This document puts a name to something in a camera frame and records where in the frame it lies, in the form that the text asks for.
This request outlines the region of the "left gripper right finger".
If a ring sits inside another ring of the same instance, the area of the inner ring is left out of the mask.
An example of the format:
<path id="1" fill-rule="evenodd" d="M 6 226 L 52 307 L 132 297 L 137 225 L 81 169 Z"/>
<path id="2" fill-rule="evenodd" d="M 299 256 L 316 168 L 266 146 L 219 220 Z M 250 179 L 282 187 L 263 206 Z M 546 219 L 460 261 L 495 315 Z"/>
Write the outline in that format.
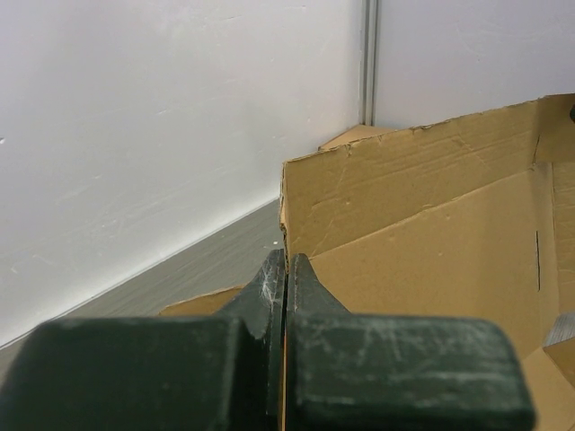
<path id="1" fill-rule="evenodd" d="M 308 257 L 289 265 L 288 430 L 531 430 L 516 351 L 476 318 L 349 311 Z"/>

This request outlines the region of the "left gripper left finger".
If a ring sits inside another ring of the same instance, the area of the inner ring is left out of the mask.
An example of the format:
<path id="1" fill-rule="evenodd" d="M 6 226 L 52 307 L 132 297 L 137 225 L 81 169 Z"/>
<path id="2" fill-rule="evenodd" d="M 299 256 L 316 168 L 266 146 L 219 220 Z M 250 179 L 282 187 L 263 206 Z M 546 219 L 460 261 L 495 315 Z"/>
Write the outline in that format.
<path id="1" fill-rule="evenodd" d="M 284 253 L 204 316 L 39 325 L 1 389 L 4 430 L 275 430 Z"/>

